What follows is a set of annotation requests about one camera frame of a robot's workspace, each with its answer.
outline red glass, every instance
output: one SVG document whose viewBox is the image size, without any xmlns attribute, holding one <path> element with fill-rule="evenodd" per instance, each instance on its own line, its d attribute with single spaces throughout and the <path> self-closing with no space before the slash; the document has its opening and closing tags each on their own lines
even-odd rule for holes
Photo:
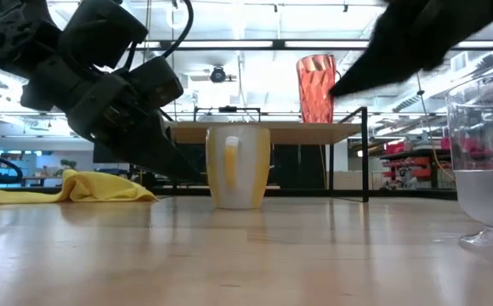
<svg viewBox="0 0 493 306">
<path fill-rule="evenodd" d="M 333 97 L 328 92 L 335 84 L 335 58 L 326 54 L 310 55 L 300 59 L 296 68 L 303 122 L 332 123 Z"/>
</svg>

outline yellow stripe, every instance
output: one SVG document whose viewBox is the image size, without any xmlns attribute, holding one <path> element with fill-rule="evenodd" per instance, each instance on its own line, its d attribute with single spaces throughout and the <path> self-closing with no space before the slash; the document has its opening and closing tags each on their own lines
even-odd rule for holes
<svg viewBox="0 0 493 306">
<path fill-rule="evenodd" d="M 216 130 L 207 130 L 207 176 L 212 200 L 216 207 L 220 207 L 220 186 L 218 181 L 218 161 L 216 154 Z"/>
<path fill-rule="evenodd" d="M 256 174 L 252 189 L 252 208 L 260 208 L 264 199 L 269 163 L 271 157 L 271 137 L 267 128 L 259 128 L 256 134 Z"/>
<path fill-rule="evenodd" d="M 237 186 L 237 147 L 226 144 L 224 149 L 224 173 L 226 184 L 235 189 Z"/>
</svg>

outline security camera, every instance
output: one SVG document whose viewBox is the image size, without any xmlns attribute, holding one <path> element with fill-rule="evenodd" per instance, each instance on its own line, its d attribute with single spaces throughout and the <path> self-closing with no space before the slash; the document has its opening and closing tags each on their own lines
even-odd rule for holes
<svg viewBox="0 0 493 306">
<path fill-rule="evenodd" d="M 213 83 L 221 83 L 225 82 L 226 73 L 224 72 L 224 68 L 222 66 L 216 66 L 212 69 L 211 72 L 211 81 Z"/>
</svg>

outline wooden tabletop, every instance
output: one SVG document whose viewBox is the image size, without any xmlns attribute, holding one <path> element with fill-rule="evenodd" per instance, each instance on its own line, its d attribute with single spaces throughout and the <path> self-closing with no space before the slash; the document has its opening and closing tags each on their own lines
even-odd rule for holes
<svg viewBox="0 0 493 306">
<path fill-rule="evenodd" d="M 0 206 L 0 305 L 493 305 L 453 201 Z"/>
<path fill-rule="evenodd" d="M 278 145 L 332 145 L 361 131 L 360 124 L 295 122 L 176 122 L 171 131 L 179 144 L 205 144 L 208 128 L 233 125 L 268 128 Z"/>
</svg>

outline mug handle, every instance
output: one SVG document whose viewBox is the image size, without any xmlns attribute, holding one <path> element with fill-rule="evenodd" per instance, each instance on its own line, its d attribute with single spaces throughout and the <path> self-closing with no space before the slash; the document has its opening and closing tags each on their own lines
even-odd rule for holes
<svg viewBox="0 0 493 306">
<path fill-rule="evenodd" d="M 237 153 L 240 142 L 236 136 L 229 136 L 224 149 L 224 175 L 226 184 L 232 189 L 237 185 Z"/>
</svg>

